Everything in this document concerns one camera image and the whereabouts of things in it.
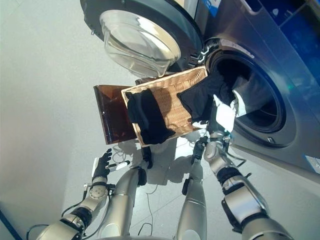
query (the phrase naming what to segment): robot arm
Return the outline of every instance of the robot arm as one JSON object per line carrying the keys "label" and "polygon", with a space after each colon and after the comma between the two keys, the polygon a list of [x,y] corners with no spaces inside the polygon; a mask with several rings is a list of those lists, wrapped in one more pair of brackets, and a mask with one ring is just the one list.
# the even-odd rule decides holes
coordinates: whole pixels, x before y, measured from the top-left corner
{"label": "robot arm", "polygon": [[112,171],[109,165],[111,149],[100,158],[96,158],[92,171],[92,185],[88,196],[70,214],[58,222],[47,226],[37,240],[81,240],[82,236],[97,217],[100,209],[106,204],[111,184],[107,184],[108,174]]}
{"label": "robot arm", "polygon": [[243,240],[292,240],[289,233],[269,218],[265,199],[228,158],[229,137],[223,131],[210,135],[204,159],[221,184],[224,199],[222,207],[235,232]]}

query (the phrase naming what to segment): laundry basket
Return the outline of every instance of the laundry basket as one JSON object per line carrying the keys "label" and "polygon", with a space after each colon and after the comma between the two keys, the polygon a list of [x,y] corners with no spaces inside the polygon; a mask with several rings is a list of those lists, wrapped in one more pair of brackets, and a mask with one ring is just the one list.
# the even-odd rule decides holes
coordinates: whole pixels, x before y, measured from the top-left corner
{"label": "laundry basket", "polygon": [[[170,76],[162,77],[154,81],[149,81],[137,86],[121,90],[122,97],[126,107],[128,107],[128,98],[126,93],[140,93],[143,90],[150,89],[156,102],[159,105],[165,125],[168,129],[175,131],[175,134],[169,139],[177,138],[187,133],[198,130],[191,124],[191,115],[183,107],[177,93],[181,93],[207,77],[207,70],[204,66],[182,71]],[[133,129],[142,147],[145,144],[138,124],[133,123]]]}

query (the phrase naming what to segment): cable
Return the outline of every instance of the cable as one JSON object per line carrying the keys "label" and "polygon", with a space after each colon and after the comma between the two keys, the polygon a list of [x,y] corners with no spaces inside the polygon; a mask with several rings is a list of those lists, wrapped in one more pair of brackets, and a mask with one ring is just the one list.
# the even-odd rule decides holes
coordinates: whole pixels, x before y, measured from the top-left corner
{"label": "cable", "polygon": [[146,194],[146,197],[147,197],[147,200],[148,200],[148,208],[149,208],[150,215],[151,215],[151,223],[149,223],[149,222],[144,222],[144,223],[142,224],[139,232],[138,232],[138,236],[140,235],[141,230],[142,230],[142,228],[144,227],[144,225],[150,225],[150,226],[151,226],[150,236],[152,236],[152,233],[153,233],[153,230],[154,230],[154,216],[153,216],[152,211],[151,211],[151,208],[150,208],[149,195],[154,194],[155,191],[157,190],[157,188],[158,188],[158,184],[156,185],[155,189],[154,189],[152,192],[146,192],[146,193],[145,193],[145,194]]}
{"label": "cable", "polygon": [[140,228],[140,230],[139,230],[139,232],[138,232],[138,236],[140,235],[141,230],[142,230],[142,228],[144,227],[144,225],[150,225],[150,226],[151,226],[151,234],[152,234],[152,224],[149,223],[149,222],[145,222],[144,224],[142,224],[142,226],[141,226],[141,228]]}
{"label": "cable", "polygon": [[68,207],[66,210],[64,210],[64,211],[61,213],[61,217],[63,217],[63,216],[65,215],[66,211],[68,211],[68,210],[70,210],[70,209],[73,209],[73,208],[75,208],[76,206],[79,206],[80,203],[82,203],[82,201],[80,201],[80,202],[78,202],[78,203],[76,203],[76,204]]}
{"label": "cable", "polygon": [[91,238],[93,235],[95,235],[95,234],[99,231],[99,229],[102,227],[102,225],[103,225],[103,221],[101,221],[101,223],[100,223],[100,225],[98,226],[98,228],[97,228],[91,235],[89,235],[89,236],[87,236],[87,237],[85,237],[85,238],[82,238],[82,240],[86,240],[86,239]]}
{"label": "cable", "polygon": [[245,164],[246,163],[246,159],[244,159],[244,158],[241,158],[241,157],[237,157],[237,156],[234,156],[234,155],[232,155],[231,153],[229,153],[228,151],[226,151],[225,152],[227,155],[229,155],[230,157],[232,157],[232,158],[234,158],[234,159],[237,159],[237,160],[239,160],[239,161],[242,161],[241,163],[239,163],[239,165],[237,165],[236,167],[237,168],[239,168],[239,167],[241,167],[243,164]]}
{"label": "cable", "polygon": [[[123,163],[123,162],[126,160],[127,155],[129,155],[129,156],[131,156],[131,157],[132,157],[132,155],[133,155],[133,154],[126,154],[121,148],[118,148],[118,149],[117,149],[116,146],[113,146],[112,149],[115,151],[115,153],[112,155],[112,160],[113,160],[116,164]],[[115,160],[115,156],[117,156],[117,155],[122,158],[122,161],[116,161],[116,160]]]}
{"label": "cable", "polygon": [[30,234],[30,231],[34,228],[39,228],[39,227],[47,227],[49,226],[48,224],[36,224],[36,225],[33,225],[31,226],[27,231],[26,231],[26,234],[25,234],[25,239],[26,240],[29,240],[29,234]]}
{"label": "cable", "polygon": [[73,209],[73,208],[75,208],[76,206],[79,206],[79,205],[82,203],[82,201],[85,200],[85,198],[86,198],[86,196],[87,196],[87,192],[88,192],[88,189],[87,189],[87,190],[84,190],[84,191],[83,191],[82,200],[81,200],[80,202],[78,202],[78,203],[76,203],[76,204],[68,207],[66,210],[64,210],[64,211],[61,213],[61,217],[63,217],[63,216],[65,215],[66,211],[68,211],[68,210],[70,210],[70,209]]}

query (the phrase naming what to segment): robotic hand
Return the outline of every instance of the robotic hand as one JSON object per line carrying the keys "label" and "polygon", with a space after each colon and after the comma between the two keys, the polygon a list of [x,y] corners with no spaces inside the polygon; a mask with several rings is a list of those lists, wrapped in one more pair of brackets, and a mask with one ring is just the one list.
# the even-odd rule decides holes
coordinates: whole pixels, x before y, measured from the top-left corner
{"label": "robotic hand", "polygon": [[216,114],[217,109],[213,108],[208,124],[210,142],[206,144],[204,159],[222,187],[221,203],[233,231],[241,233],[243,240],[292,240],[289,233],[269,217],[265,199],[228,157],[230,130],[225,130]]}
{"label": "robotic hand", "polygon": [[107,176],[117,165],[109,164],[111,149],[100,158],[96,158],[92,170],[92,184],[86,197],[70,214],[58,222],[47,226],[37,240],[80,240],[91,222],[105,205],[109,191],[115,186],[107,184]]}
{"label": "robotic hand", "polygon": [[204,136],[201,137],[198,141],[196,141],[193,154],[192,154],[192,164],[194,163],[195,159],[201,160],[202,155],[204,154],[205,146],[208,143],[208,137]]}

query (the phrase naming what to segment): wire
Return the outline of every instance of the wire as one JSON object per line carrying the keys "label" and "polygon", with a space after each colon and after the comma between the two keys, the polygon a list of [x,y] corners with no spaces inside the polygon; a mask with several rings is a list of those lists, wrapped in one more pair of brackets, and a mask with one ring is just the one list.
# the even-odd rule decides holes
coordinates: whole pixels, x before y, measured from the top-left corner
{"label": "wire", "polygon": [[33,225],[31,226],[27,231],[26,231],[26,234],[25,234],[25,239],[26,240],[29,240],[29,234],[30,234],[30,231],[34,228],[39,228],[39,227],[47,227],[49,226],[48,224],[36,224],[36,225]]}
{"label": "wire", "polygon": [[98,226],[98,228],[97,228],[91,235],[86,236],[85,238],[82,238],[82,240],[86,240],[86,239],[91,238],[93,235],[95,235],[95,234],[99,231],[99,229],[102,227],[102,225],[103,225],[103,221],[101,221],[101,223],[100,223],[100,225]]}
{"label": "wire", "polygon": [[66,210],[64,210],[64,211],[61,213],[61,217],[63,217],[63,216],[65,215],[66,211],[68,211],[68,210],[70,210],[70,209],[73,209],[73,208],[75,208],[76,206],[79,206],[80,203],[82,203],[82,201],[80,201],[80,202],[78,202],[78,203],[76,203],[76,204],[68,207]]}
{"label": "wire", "polygon": [[[121,148],[116,148],[116,146],[113,146],[112,149],[115,151],[114,154],[112,154],[112,160],[116,163],[116,164],[120,164],[120,163],[123,163],[126,158],[127,158],[127,155],[129,155],[130,157],[133,156],[133,154],[126,154]],[[122,158],[122,161],[116,161],[115,160],[115,156],[119,156],[120,158]]]}
{"label": "wire", "polygon": [[151,215],[151,223],[149,222],[144,222],[138,232],[138,236],[140,235],[141,233],[141,230],[142,228],[144,227],[144,225],[150,225],[151,226],[151,233],[150,233],[150,236],[152,236],[152,233],[153,233],[153,230],[154,230],[154,216],[152,214],[152,211],[151,211],[151,208],[150,208],[150,201],[149,201],[149,195],[151,194],[154,194],[155,191],[158,189],[158,184],[156,185],[155,189],[152,191],[152,192],[146,192],[146,198],[148,199],[148,208],[149,208],[149,211],[150,211],[150,215]]}
{"label": "wire", "polygon": [[142,226],[141,226],[141,228],[140,228],[140,230],[139,230],[139,232],[138,232],[138,236],[140,235],[141,230],[142,230],[142,228],[144,227],[144,225],[150,225],[150,226],[151,226],[151,234],[152,234],[152,224],[149,223],[149,222],[145,222],[144,224],[142,224]]}
{"label": "wire", "polygon": [[189,140],[187,139],[185,143],[182,143],[182,144],[180,144],[179,146],[176,146],[175,148],[176,148],[176,149],[177,149],[177,148],[180,148],[180,147],[186,145],[188,142],[189,142]]}
{"label": "wire", "polygon": [[244,158],[241,158],[241,157],[237,157],[237,156],[234,156],[234,155],[232,155],[231,153],[229,153],[228,151],[226,151],[225,152],[227,155],[229,155],[230,157],[232,157],[232,158],[234,158],[234,159],[237,159],[237,160],[239,160],[239,161],[242,161],[241,163],[239,163],[236,167],[237,168],[239,168],[239,167],[241,167],[243,164],[245,164],[246,163],[246,159],[244,159]]}

